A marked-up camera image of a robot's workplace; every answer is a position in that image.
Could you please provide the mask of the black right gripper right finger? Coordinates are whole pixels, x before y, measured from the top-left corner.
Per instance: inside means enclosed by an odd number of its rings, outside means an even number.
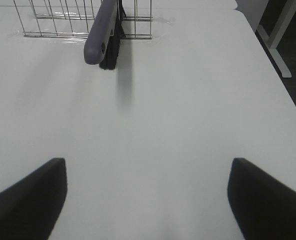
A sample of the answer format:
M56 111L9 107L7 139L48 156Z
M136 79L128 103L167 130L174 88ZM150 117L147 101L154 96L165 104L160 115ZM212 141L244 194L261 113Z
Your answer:
M246 240L296 240L296 191L245 158L234 158L227 198Z

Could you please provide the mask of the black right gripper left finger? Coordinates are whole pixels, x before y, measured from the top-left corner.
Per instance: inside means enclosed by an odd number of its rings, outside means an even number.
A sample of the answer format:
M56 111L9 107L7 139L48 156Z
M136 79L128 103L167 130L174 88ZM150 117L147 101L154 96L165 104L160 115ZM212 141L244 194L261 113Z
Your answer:
M47 240L68 192L64 158L53 158L0 192L0 240Z

